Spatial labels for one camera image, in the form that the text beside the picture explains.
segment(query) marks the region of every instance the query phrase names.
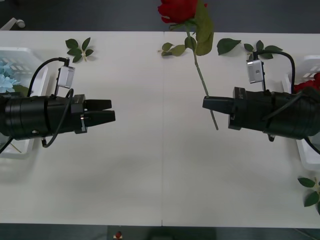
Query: red rose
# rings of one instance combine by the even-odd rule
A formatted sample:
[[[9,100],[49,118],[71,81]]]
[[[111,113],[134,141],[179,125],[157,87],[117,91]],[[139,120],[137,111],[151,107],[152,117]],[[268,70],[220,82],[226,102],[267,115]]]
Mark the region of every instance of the red rose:
[[[320,72],[316,73],[314,75],[314,81],[315,81],[315,84],[320,87]]]
[[[306,87],[312,87],[316,90],[319,90],[317,84],[315,81],[309,80],[303,83],[300,83],[298,85],[294,85],[294,92],[297,93],[299,91],[301,91],[302,89],[306,88]]]
[[[159,13],[166,24],[182,24],[196,15],[198,0],[161,0]]]

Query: white basket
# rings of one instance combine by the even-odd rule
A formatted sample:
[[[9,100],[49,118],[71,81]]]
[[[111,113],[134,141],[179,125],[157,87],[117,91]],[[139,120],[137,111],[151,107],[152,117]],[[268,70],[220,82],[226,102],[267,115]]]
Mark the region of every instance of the white basket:
[[[295,84],[300,84],[308,80],[314,80],[314,75],[320,72],[320,56],[309,55],[305,56],[303,62],[296,67]],[[283,89],[285,92],[291,92],[292,73],[288,73],[282,80]],[[320,133],[314,136],[315,139],[320,139]],[[305,169],[320,172],[320,155],[317,154],[305,140],[297,140],[298,150],[301,158],[301,163]]]
[[[30,49],[22,47],[0,47],[0,62],[11,63],[13,77],[20,82],[20,85],[29,87],[31,78],[36,69],[43,63]],[[48,87],[48,67],[45,66],[38,73],[32,87],[31,96],[45,95]],[[0,137],[3,143],[7,137]],[[18,152],[12,145],[9,145],[0,155],[1,158],[21,159],[25,158],[32,150],[34,140],[13,140],[12,144],[21,152]]]

